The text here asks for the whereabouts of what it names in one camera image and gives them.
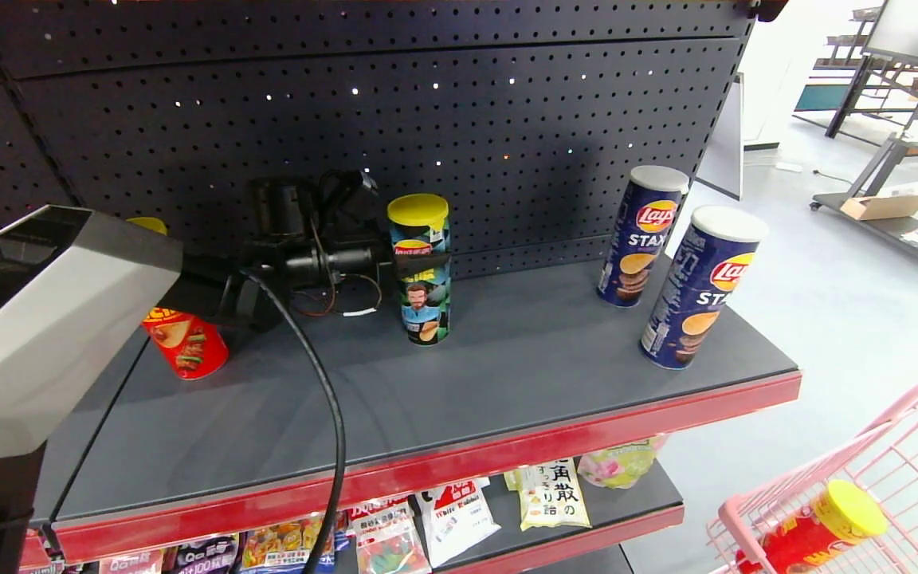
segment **robotic arm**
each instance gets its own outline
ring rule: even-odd
[[[288,290],[389,264],[371,221],[345,232],[328,217],[373,182],[335,177],[328,200],[305,179],[251,182],[260,233],[238,260],[184,254],[178,240],[77,207],[45,206],[0,231],[0,574],[21,559],[48,435],[153,306],[264,331],[281,315],[241,269]]]

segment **cardboard box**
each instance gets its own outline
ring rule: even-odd
[[[918,211],[918,182],[881,189],[877,195],[853,197],[841,205],[841,212],[859,221],[911,218]]]

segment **chip can with cartoon man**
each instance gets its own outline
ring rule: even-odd
[[[448,214],[448,201],[430,193],[404,195],[387,207],[403,326],[418,345],[433,345],[449,334]]]

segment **white can lid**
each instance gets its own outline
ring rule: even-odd
[[[767,224],[755,215],[735,207],[703,206],[692,212],[696,228],[728,241],[757,243],[767,236]]]
[[[689,189],[689,176],[671,167],[636,166],[630,171],[630,179],[637,185],[656,191],[685,193]]]

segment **white floor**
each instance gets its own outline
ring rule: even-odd
[[[918,382],[918,261],[829,210],[812,212],[813,193],[846,184],[874,148],[793,120],[780,149],[748,152],[745,210],[764,218],[771,236],[730,305],[800,364],[795,403],[676,433],[660,455],[685,497],[681,526],[624,542],[637,574],[703,574],[720,566],[704,526],[718,506],[838,446]],[[802,174],[775,170],[781,160]],[[906,159],[890,183],[916,181],[918,159]],[[695,189],[686,210],[733,204]],[[679,226],[678,235],[685,231]]]

